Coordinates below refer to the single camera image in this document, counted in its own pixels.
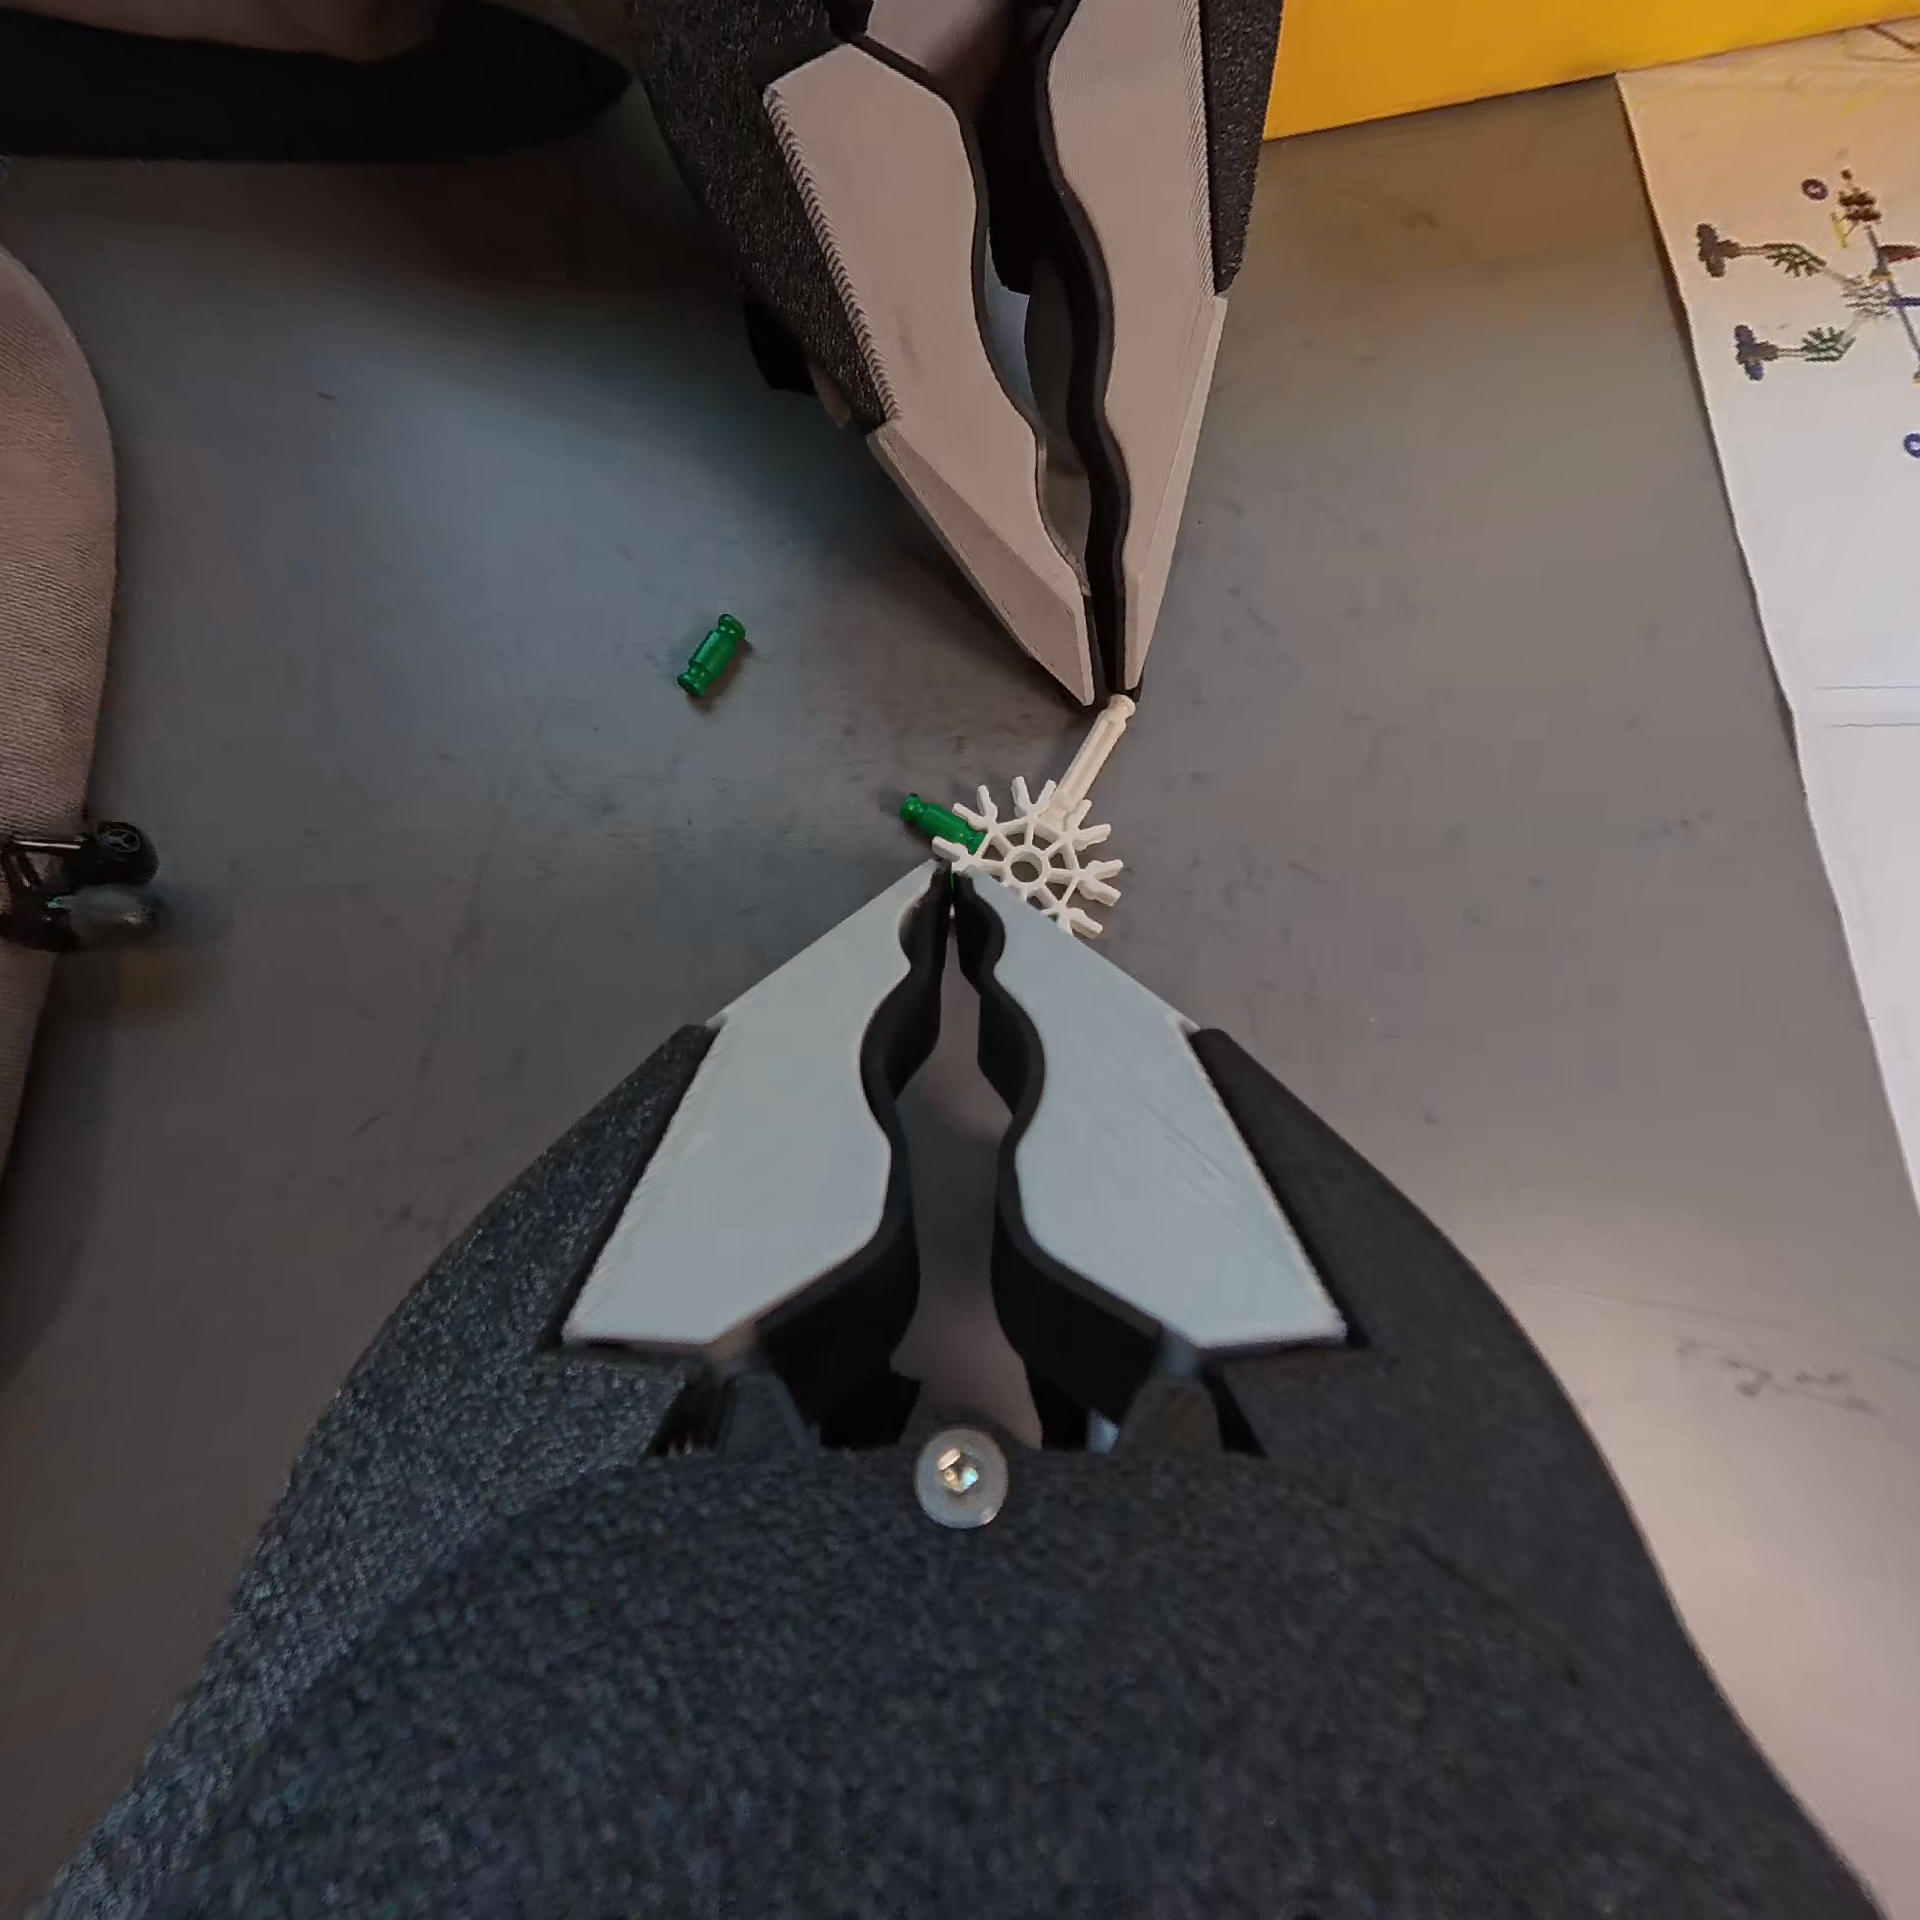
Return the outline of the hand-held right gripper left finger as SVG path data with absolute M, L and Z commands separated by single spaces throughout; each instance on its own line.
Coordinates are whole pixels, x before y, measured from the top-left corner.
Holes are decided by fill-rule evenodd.
M 898 1095 L 939 1037 L 947 917 L 924 862 L 711 1018 L 565 1345 L 891 1368 L 920 1285 Z

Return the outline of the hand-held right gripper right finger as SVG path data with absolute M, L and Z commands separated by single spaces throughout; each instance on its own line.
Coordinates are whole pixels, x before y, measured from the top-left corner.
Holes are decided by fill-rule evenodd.
M 952 883 L 1009 1110 L 996 1307 L 1029 1368 L 1338 1346 L 1345 1321 L 1201 1068 L 1200 1028 L 989 877 Z

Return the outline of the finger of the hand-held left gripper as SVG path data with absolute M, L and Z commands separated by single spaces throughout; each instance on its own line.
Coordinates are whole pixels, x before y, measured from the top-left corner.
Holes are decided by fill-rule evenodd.
M 1118 447 L 1118 688 L 1144 677 L 1224 326 L 1212 278 L 1208 126 L 1197 2 L 1079 2 L 1045 65 L 1063 177 L 1090 222 Z
M 1043 509 L 1043 439 L 985 349 L 980 164 L 936 82 L 855 35 L 782 71 L 763 112 L 875 396 L 875 463 L 1006 637 L 1079 705 L 1087 602 Z

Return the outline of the white snowflake connector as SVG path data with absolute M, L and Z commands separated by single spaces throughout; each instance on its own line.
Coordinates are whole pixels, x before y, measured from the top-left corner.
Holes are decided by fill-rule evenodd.
M 1015 776 L 1009 800 L 1000 803 L 989 787 L 980 787 L 974 803 L 951 810 L 985 834 L 983 845 L 976 851 L 930 845 L 952 875 L 996 883 L 1070 936 L 1099 942 L 1105 930 L 1099 911 L 1118 906 L 1125 862 L 1102 851 L 1110 825 L 1090 824 L 1090 795 L 1076 817 L 1063 817 L 1052 810 L 1052 789 L 1054 779 L 1029 787 Z

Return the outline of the white plastic rod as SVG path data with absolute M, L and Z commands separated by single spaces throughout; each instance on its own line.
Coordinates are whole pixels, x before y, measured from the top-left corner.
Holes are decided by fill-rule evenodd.
M 1052 789 L 1052 810 L 1063 817 L 1076 817 L 1105 769 L 1106 757 L 1118 752 L 1118 742 L 1127 735 L 1130 719 L 1136 713 L 1136 703 L 1130 696 L 1115 696 L 1090 721 L 1080 746 L 1069 762 L 1069 769 L 1057 776 Z

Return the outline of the yellow box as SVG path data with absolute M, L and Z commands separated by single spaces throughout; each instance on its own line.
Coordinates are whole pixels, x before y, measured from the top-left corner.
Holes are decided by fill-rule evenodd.
M 1285 2 L 1264 137 L 1918 16 L 1918 2 Z

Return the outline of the black earbuds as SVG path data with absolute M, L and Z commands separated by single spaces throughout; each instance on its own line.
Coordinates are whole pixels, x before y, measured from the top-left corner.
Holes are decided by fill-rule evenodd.
M 131 948 L 165 925 L 160 854 L 131 824 L 4 837 L 4 942 L 39 954 Z

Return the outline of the printed instruction sheet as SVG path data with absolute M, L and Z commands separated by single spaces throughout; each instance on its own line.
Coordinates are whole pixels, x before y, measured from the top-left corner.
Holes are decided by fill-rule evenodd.
M 1620 100 L 1918 1180 L 1918 16 Z

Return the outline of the person's beige knit top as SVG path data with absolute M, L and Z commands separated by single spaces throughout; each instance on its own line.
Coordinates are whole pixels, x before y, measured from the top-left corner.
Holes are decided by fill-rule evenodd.
M 404 159 L 486 106 L 460 2 L 4 2 L 4 162 Z M 117 586 L 104 399 L 4 253 L 4 828 L 75 828 Z

